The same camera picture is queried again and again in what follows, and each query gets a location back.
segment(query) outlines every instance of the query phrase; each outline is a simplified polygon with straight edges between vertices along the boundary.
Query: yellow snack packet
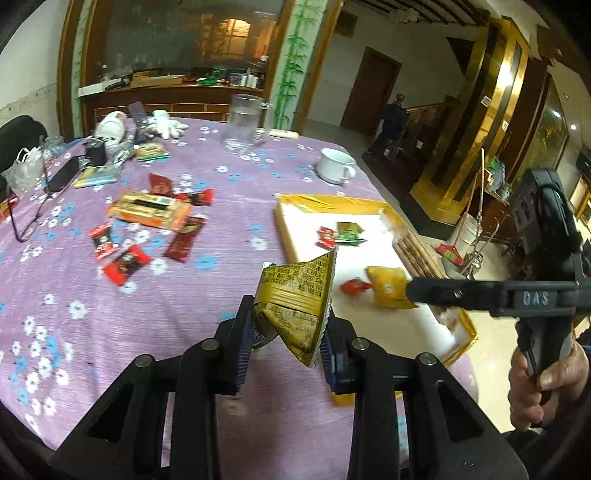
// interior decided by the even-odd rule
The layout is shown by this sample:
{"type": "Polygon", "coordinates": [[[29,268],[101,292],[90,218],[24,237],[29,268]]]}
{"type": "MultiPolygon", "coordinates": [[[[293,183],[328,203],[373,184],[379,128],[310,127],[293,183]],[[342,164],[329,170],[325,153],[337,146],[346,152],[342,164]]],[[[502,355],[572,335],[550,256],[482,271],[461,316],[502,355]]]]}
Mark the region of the yellow snack packet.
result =
{"type": "Polygon", "coordinates": [[[264,268],[253,306],[256,329],[276,330],[309,367],[320,348],[330,308],[336,249],[309,262],[264,268]]]}
{"type": "Polygon", "coordinates": [[[408,279],[403,268],[367,267],[366,272],[378,307],[392,310],[417,308],[406,296],[408,279]]]}

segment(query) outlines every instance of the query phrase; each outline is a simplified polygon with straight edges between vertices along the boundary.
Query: metal bolt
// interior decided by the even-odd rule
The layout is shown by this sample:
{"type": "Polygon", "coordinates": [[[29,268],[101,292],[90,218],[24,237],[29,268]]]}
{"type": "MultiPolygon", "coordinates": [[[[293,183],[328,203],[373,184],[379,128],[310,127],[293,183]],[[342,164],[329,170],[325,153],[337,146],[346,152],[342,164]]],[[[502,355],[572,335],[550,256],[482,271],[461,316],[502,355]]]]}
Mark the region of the metal bolt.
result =
{"type": "Polygon", "coordinates": [[[203,350],[207,350],[208,352],[217,350],[220,344],[215,338],[206,338],[203,342],[201,342],[201,348],[203,350]]]}
{"type": "Polygon", "coordinates": [[[152,363],[152,357],[149,355],[140,355],[135,359],[135,366],[136,367],[147,367],[149,364],[152,363]]]}
{"type": "Polygon", "coordinates": [[[418,356],[418,359],[421,361],[423,365],[435,365],[437,363],[437,358],[432,353],[424,352],[418,356]]]}
{"type": "Polygon", "coordinates": [[[351,346],[355,350],[367,350],[369,348],[369,340],[363,337],[357,337],[351,342],[351,346]]]}

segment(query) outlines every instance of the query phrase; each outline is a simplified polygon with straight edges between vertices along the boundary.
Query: wooden door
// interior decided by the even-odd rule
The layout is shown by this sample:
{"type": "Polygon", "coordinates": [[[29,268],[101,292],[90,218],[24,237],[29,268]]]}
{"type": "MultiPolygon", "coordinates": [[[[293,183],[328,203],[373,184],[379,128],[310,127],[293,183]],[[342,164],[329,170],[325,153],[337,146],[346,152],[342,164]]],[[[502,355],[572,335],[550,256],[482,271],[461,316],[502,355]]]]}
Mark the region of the wooden door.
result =
{"type": "Polygon", "coordinates": [[[373,136],[392,94],[400,63],[366,47],[340,126],[373,136]]]}

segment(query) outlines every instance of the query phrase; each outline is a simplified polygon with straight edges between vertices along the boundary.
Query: purple tablecloth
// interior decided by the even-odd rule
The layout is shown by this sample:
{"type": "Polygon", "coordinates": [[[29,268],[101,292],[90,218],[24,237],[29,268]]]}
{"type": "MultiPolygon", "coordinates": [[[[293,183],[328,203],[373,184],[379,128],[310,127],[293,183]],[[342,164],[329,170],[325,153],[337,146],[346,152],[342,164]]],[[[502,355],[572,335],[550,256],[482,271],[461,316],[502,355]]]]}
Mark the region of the purple tablecloth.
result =
{"type": "MultiPolygon", "coordinates": [[[[117,184],[69,188],[48,200],[28,242],[14,239],[9,219],[0,225],[0,401],[53,449],[134,357],[176,356],[212,336],[242,296],[254,294],[262,262],[285,261],[272,218],[277,194],[380,199],[359,169],[339,187],[314,175],[320,149],[335,145],[269,138],[240,157],[225,151],[223,124],[188,123],[181,141],[164,142],[168,160],[130,161],[117,184]],[[180,192],[214,188],[214,204],[194,209],[209,223],[183,264],[162,257],[170,232],[114,221],[116,242],[141,244],[154,257],[117,287],[101,272],[113,258],[96,262],[88,233],[125,190],[149,188],[149,172],[180,192]]],[[[42,193],[18,205],[20,228],[42,193]]],[[[453,368],[475,395],[467,358],[453,368]]],[[[281,340],[254,353],[239,397],[218,405],[225,478],[346,476],[353,411],[336,407],[321,370],[304,367],[281,340]]]]}

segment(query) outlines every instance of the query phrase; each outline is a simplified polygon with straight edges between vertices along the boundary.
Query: black smartphone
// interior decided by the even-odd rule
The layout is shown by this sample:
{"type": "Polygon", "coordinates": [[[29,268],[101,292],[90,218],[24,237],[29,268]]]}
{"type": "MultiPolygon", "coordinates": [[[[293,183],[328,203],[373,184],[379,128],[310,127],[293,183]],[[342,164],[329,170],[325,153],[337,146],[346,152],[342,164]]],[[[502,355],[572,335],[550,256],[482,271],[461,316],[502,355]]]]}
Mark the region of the black smartphone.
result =
{"type": "Polygon", "coordinates": [[[59,169],[59,171],[49,180],[47,184],[47,191],[49,193],[61,192],[65,189],[76,174],[80,171],[80,164],[78,159],[84,155],[75,155],[67,163],[59,169]]]}

